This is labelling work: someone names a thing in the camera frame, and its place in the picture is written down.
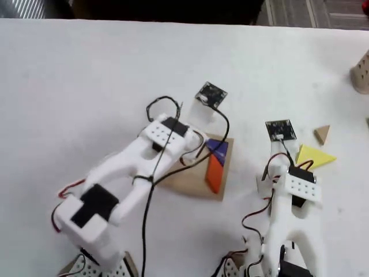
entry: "brown triangle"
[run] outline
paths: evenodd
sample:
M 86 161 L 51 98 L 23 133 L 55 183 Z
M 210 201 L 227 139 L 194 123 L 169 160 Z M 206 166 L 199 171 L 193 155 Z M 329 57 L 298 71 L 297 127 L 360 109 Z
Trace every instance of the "brown triangle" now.
M 330 127 L 330 125 L 326 125 L 326 126 L 323 126 L 323 127 L 320 127 L 320 128 L 318 128 L 318 129 L 315 129 L 315 130 L 314 130 L 314 134 L 315 134 L 315 136 L 316 136 L 317 140 L 318 140 L 322 145 L 324 145 L 325 140 L 327 139 L 327 135 L 328 135 L 329 127 Z

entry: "yellow triangle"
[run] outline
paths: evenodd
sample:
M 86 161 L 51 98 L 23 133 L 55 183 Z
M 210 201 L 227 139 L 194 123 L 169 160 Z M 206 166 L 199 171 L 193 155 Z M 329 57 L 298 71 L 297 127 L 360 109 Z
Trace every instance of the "yellow triangle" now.
M 307 160 L 313 160 L 314 164 L 310 167 L 310 169 L 314 169 L 318 166 L 330 163 L 336 159 L 337 158 L 334 156 L 325 154 L 318 149 L 302 144 L 300 147 L 300 152 L 298 154 L 297 164 L 301 164 Z

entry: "white bracket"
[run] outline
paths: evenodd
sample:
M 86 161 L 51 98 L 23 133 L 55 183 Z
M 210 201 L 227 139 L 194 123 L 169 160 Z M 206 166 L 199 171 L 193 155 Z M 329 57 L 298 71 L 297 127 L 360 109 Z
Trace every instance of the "white bracket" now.
M 281 246 L 286 241 L 293 241 L 298 246 L 306 269 L 314 277 L 327 277 L 325 244 L 321 232 L 320 184 L 285 173 L 274 189 L 270 227 L 261 250 L 264 276 L 278 276 Z M 292 206 L 293 195 L 307 199 L 301 208 Z

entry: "white table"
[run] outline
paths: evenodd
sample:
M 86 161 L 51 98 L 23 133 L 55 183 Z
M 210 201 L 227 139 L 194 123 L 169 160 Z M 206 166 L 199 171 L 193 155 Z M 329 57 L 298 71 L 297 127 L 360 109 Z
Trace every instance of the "white table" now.
M 222 255 L 242 247 L 241 235 L 249 234 L 242 216 L 264 205 L 255 184 L 270 151 L 264 122 L 286 118 L 311 146 L 312 130 L 331 124 L 323 149 L 338 159 L 315 171 L 324 180 L 330 276 L 369 274 L 369 96 L 356 93 L 348 77 L 369 33 L 3 19 L 0 38 L 3 276 L 53 276 L 64 266 L 77 251 L 51 228 L 56 192 L 133 140 L 152 99 L 171 95 L 185 114 L 205 81 L 229 93 L 220 106 L 235 138 L 225 199 L 156 190 L 146 275 L 209 276 Z M 224 127 L 217 118 L 207 131 Z M 141 203 L 115 230 L 139 269 L 143 211 Z M 266 215 L 250 224 L 258 220 L 266 223 Z

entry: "circuit board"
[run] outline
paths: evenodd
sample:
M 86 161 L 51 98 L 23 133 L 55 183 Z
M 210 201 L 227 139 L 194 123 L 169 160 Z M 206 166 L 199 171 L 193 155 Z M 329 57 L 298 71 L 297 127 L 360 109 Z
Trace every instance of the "circuit board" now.
M 289 119 L 265 122 L 271 141 L 296 140 L 295 131 Z
M 228 93 L 222 89 L 209 82 L 206 82 L 200 91 L 195 95 L 195 98 L 209 107 L 218 108 L 227 94 Z

